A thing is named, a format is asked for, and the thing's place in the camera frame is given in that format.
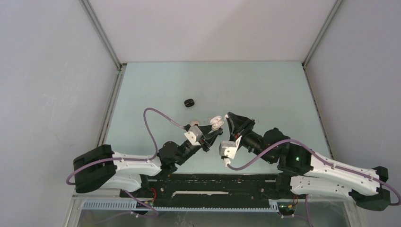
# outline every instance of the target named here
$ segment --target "metal frame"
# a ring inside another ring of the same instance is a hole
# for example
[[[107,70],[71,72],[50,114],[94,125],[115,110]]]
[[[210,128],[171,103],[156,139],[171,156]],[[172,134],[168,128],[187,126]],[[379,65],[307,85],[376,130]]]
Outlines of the metal frame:
[[[109,39],[107,38],[106,33],[103,30],[102,25],[100,24],[99,19],[97,18],[96,13],[92,8],[92,5],[90,4],[89,0],[79,0],[79,1],[81,2],[82,8],[87,13],[94,29],[99,35],[100,40],[103,42],[103,45],[105,45],[106,50],[109,52],[110,57],[112,58],[115,66],[119,70],[121,68],[121,62],[120,60],[118,60],[117,54],[115,53]]]
[[[308,66],[309,62],[311,61],[311,58],[313,57],[313,54],[315,53],[317,47],[319,46],[320,42],[322,41],[324,35],[326,34],[330,24],[332,23],[334,17],[336,16],[337,12],[340,9],[340,6],[344,0],[336,0],[336,2],[333,5],[333,8],[331,9],[329,15],[327,16],[325,22],[323,23],[322,28],[319,31],[319,34],[317,35],[314,43],[312,44],[311,48],[309,49],[308,54],[305,57],[304,62],[302,63],[304,69]]]

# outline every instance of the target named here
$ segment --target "black object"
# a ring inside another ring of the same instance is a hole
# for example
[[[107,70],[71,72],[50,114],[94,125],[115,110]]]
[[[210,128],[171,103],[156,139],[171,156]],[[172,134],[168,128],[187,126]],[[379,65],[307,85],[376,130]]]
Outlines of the black object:
[[[74,170],[100,159],[111,158],[113,154],[112,146],[106,144],[99,146],[74,159]],[[99,189],[115,174],[116,168],[117,166],[114,165],[113,161],[109,161],[80,171],[75,174],[75,191],[87,193]]]
[[[284,197],[277,192],[274,182],[276,177],[276,174],[171,174],[167,178],[158,176],[148,178],[149,186],[157,191],[154,202],[157,207],[266,208],[269,207],[269,199],[294,197],[291,191],[284,193]],[[227,192],[228,194],[175,194],[176,191]],[[152,196],[153,193],[149,191],[143,197],[152,198]],[[120,191],[120,197],[128,198],[128,195]]]
[[[188,131],[190,127],[190,125],[186,125],[184,126],[184,129]],[[175,164],[182,165],[200,149],[208,152],[210,147],[215,142],[217,136],[223,133],[223,129],[221,128],[213,131],[211,125],[197,127],[202,132],[202,136],[199,140],[200,146],[194,146],[188,140],[184,141],[184,143],[182,143],[180,146],[172,141],[169,141],[166,142],[161,149],[159,149],[157,155],[160,157],[162,171],[160,171],[158,176],[166,177],[175,172],[177,170]]]
[[[185,107],[191,107],[193,105],[195,105],[195,101],[193,99],[187,99],[184,101]]]
[[[293,215],[295,213],[295,207],[293,206],[279,206],[279,214],[288,216],[288,215]]]
[[[378,166],[373,168],[376,170],[376,174],[379,175],[379,179],[383,182],[388,180],[388,169],[382,166]],[[374,211],[383,211],[386,209],[390,203],[390,191],[382,188],[376,189],[377,194],[366,196],[358,193],[355,190],[352,190],[349,195],[355,200],[357,206],[367,209],[367,210],[374,210]]]
[[[352,190],[349,195],[355,200],[357,206],[373,211],[383,211],[390,205],[390,191],[377,188],[376,195],[366,196]]]

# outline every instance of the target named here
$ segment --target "purple cable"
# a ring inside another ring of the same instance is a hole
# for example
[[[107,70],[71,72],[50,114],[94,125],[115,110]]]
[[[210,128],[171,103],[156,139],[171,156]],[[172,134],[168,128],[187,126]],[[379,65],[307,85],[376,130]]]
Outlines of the purple cable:
[[[138,202],[139,204],[145,206],[146,208],[149,208],[150,210],[153,210],[153,211],[156,213],[156,215],[152,215],[152,216],[146,216],[146,215],[141,215],[141,214],[136,214],[136,215],[142,216],[142,217],[144,217],[144,218],[155,218],[155,217],[157,217],[157,216],[159,215],[159,212],[158,212],[157,210],[155,210],[153,207],[147,205],[147,204],[144,203],[144,202],[141,202],[140,200],[138,200],[137,198],[135,198],[133,195],[131,195],[131,193],[129,193],[128,191],[126,191],[126,190],[124,190],[124,189],[123,189],[123,191],[124,191],[125,193],[127,193],[127,195],[130,196],[133,200],[135,200],[135,201]]]
[[[146,129],[148,130],[148,133],[149,133],[149,135],[150,135],[150,137],[151,137],[151,139],[152,139],[152,141],[153,141],[153,144],[155,145],[155,149],[156,149],[155,154],[154,154],[151,158],[149,158],[149,160],[153,160],[153,159],[155,159],[156,156],[157,156],[157,151],[158,151],[158,149],[157,149],[156,140],[155,140],[155,138],[153,137],[152,133],[150,132],[149,125],[148,125],[148,121],[146,120],[146,112],[147,112],[148,110],[151,110],[151,111],[153,111],[153,112],[156,112],[156,113],[160,114],[161,116],[163,116],[164,118],[166,118],[169,122],[173,123],[173,124],[174,124],[175,126],[177,126],[178,128],[184,129],[184,126],[182,126],[182,125],[180,125],[179,123],[175,122],[175,121],[174,121],[173,119],[171,119],[169,116],[165,115],[164,113],[158,111],[158,110],[155,109],[155,108],[148,107],[148,108],[146,108],[146,109],[143,111],[143,121],[145,122]],[[138,158],[138,160],[135,160],[135,161],[147,161],[147,159]]]
[[[306,218],[309,223],[309,227],[313,227],[312,222],[311,222],[311,215],[309,214],[308,197],[309,197],[309,194],[306,194],[306,197],[305,197]]]
[[[319,161],[323,162],[325,165],[328,165],[328,166],[330,166],[330,167],[334,167],[334,168],[337,168],[337,169],[340,169],[340,170],[344,170],[344,171],[346,171],[346,172],[353,173],[353,174],[356,174],[356,175],[359,175],[359,176],[363,176],[363,177],[368,178],[368,179],[370,179],[370,180],[376,181],[376,182],[378,182],[378,183],[381,184],[381,185],[386,186],[386,187],[389,188],[392,192],[394,192],[394,193],[397,195],[397,198],[398,198],[398,202],[396,202],[396,203],[391,203],[390,206],[399,206],[399,205],[401,204],[401,195],[398,193],[397,190],[395,190],[395,188],[391,187],[391,186],[390,186],[389,184],[387,184],[386,182],[383,182],[383,181],[381,181],[381,180],[379,180],[379,179],[377,179],[377,178],[371,177],[371,176],[369,176],[369,175],[367,175],[367,174],[360,173],[360,172],[355,171],[355,170],[352,170],[352,169],[348,169],[348,168],[343,167],[343,166],[335,166],[333,163],[328,162],[328,161],[324,160],[323,158],[319,157],[319,156],[318,156],[314,151],[312,151],[307,145],[305,145],[305,144],[299,142],[298,140],[287,139],[287,140],[279,141],[279,142],[277,142],[277,143],[271,145],[270,147],[266,148],[264,151],[262,151],[260,154],[258,154],[258,156],[254,157],[254,158],[253,158],[250,162],[248,162],[247,164],[245,164],[245,165],[243,165],[243,166],[241,166],[241,167],[232,167],[230,164],[228,164],[227,167],[230,168],[230,169],[232,169],[232,170],[236,170],[236,171],[238,171],[238,170],[243,170],[243,169],[247,168],[248,166],[250,166],[252,163],[254,163],[256,160],[258,160],[260,157],[262,157],[264,154],[266,154],[267,152],[271,151],[273,148],[275,148],[275,147],[277,147],[277,146],[279,146],[279,145],[281,145],[281,144],[289,143],[289,142],[293,142],[293,143],[298,144],[299,146],[302,146],[302,147],[305,148],[307,151],[309,151],[309,153],[311,153],[315,158],[317,158]]]

